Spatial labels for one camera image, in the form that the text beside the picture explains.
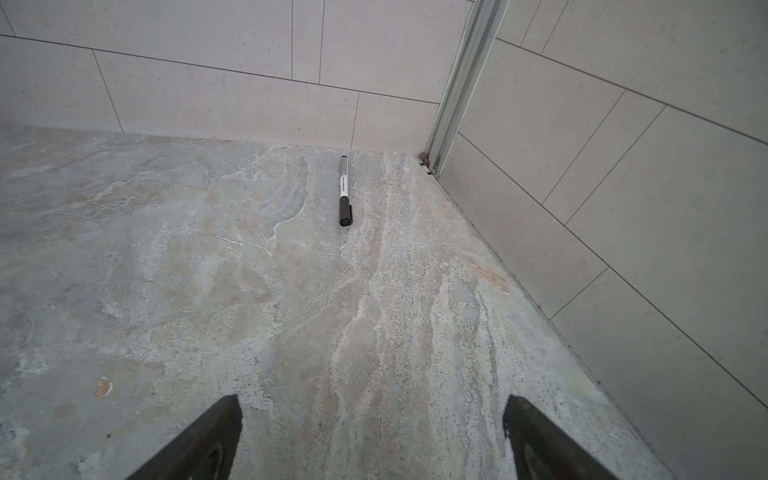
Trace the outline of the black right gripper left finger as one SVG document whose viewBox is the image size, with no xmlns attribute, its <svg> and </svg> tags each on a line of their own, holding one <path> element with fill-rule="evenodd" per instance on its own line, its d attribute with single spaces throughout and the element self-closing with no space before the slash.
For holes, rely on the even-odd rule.
<svg viewBox="0 0 768 480">
<path fill-rule="evenodd" d="M 228 479 L 242 419 L 238 396 L 223 396 L 128 479 Z"/>
</svg>

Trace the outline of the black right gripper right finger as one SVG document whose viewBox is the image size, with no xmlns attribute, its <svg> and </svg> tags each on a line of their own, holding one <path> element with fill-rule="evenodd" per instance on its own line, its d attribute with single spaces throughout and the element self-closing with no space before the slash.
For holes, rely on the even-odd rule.
<svg viewBox="0 0 768 480">
<path fill-rule="evenodd" d="M 617 480 L 526 398 L 510 395 L 502 421 L 518 479 Z"/>
</svg>

